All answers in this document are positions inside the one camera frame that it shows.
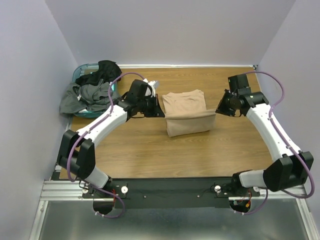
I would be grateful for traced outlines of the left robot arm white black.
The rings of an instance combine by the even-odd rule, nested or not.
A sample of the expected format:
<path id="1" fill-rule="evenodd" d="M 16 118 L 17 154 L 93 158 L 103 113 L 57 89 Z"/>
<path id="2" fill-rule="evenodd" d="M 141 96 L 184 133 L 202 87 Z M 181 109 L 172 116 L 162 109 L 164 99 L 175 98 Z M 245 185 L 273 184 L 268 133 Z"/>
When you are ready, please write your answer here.
<path id="1" fill-rule="evenodd" d="M 120 125 L 138 113 L 146 118 L 163 118 L 156 89 L 158 81 L 135 79 L 128 92 L 110 101 L 109 108 L 96 120 L 78 131 L 67 130 L 61 140 L 57 164 L 66 169 L 69 177 L 75 175 L 91 184 L 101 198 L 111 191 L 110 176 L 96 165 L 96 147 Z"/>

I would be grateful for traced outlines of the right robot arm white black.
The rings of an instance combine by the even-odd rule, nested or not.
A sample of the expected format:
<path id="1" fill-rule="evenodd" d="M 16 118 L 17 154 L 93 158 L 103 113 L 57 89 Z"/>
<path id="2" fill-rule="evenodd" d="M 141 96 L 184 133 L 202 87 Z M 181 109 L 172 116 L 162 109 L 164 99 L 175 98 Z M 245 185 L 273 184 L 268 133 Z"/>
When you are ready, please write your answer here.
<path id="1" fill-rule="evenodd" d="M 287 192 L 289 188 L 300 186 L 307 180 L 311 193 L 315 184 L 311 177 L 314 157 L 309 151 L 303 152 L 287 135 L 275 117 L 274 105 L 261 92 L 252 92 L 247 74 L 228 78 L 229 88 L 225 89 L 216 113 L 234 117 L 236 111 L 247 117 L 255 126 L 269 150 L 272 164 L 262 170 L 246 170 L 232 175 L 225 189 L 241 196 L 249 188 L 258 187 L 272 192 Z"/>

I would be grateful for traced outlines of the beige t shirt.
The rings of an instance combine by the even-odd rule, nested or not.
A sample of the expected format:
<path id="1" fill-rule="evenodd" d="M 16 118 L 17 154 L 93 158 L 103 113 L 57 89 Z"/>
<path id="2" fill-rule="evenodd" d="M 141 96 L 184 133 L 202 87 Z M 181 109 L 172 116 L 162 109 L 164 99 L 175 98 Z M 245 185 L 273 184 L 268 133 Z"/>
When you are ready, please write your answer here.
<path id="1" fill-rule="evenodd" d="M 170 92 L 162 96 L 162 101 L 169 137 L 214 129 L 216 110 L 207 108 L 203 91 L 196 89 L 182 93 Z"/>

